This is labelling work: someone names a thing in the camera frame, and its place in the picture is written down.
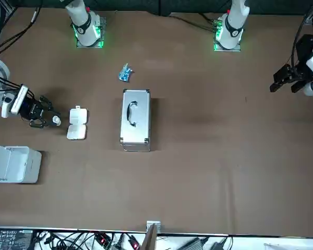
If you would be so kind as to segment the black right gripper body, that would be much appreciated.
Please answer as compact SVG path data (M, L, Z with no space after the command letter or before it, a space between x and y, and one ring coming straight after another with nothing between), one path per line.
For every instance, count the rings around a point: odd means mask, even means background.
M43 119L44 106L42 104L45 101L45 96L40 96L39 100L25 97L20 107L20 116L28 121L40 120L45 122Z

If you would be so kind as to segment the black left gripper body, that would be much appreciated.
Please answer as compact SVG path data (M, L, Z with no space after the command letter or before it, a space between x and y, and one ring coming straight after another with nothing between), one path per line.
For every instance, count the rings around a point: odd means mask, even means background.
M304 34L296 43L297 63L293 66L294 75L302 81L311 78L311 71L306 65L313 49L313 34Z

